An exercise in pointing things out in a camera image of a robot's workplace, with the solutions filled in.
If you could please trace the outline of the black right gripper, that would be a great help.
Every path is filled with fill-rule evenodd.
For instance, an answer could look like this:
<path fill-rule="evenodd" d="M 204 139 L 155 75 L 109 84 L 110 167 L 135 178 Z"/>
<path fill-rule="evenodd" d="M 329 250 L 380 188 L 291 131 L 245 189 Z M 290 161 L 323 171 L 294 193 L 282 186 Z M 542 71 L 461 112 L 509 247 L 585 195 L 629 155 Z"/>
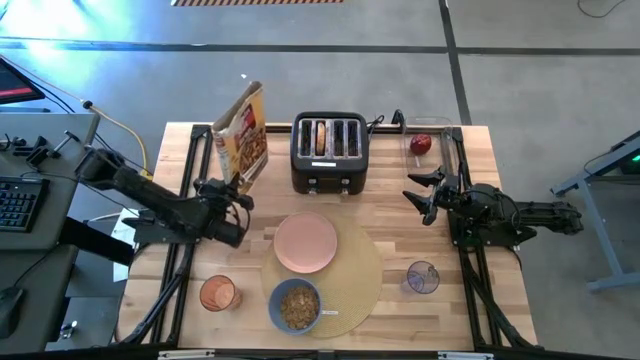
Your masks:
<path fill-rule="evenodd" d="M 438 208 L 451 212 L 460 212 L 467 202 L 466 195 L 464 195 L 463 182 L 457 175 L 445 175 L 437 169 L 427 174 L 409 174 L 408 178 L 424 187 L 437 186 L 433 193 L 433 201 L 430 197 L 424 197 L 413 192 L 402 192 L 404 197 L 423 216 L 423 225 L 431 225 L 436 220 Z"/>

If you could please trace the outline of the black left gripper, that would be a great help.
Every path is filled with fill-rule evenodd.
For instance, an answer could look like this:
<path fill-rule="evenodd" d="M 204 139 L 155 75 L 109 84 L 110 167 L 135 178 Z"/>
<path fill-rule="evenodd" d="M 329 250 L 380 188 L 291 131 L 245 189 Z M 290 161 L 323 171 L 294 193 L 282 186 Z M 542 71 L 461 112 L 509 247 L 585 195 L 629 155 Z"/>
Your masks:
<path fill-rule="evenodd" d="M 234 200 L 245 210 L 254 209 L 254 200 L 248 195 L 239 195 L 241 175 L 236 173 L 226 183 L 224 180 L 211 178 L 209 180 L 196 179 L 195 189 L 201 214 L 222 213 L 233 206 Z"/>

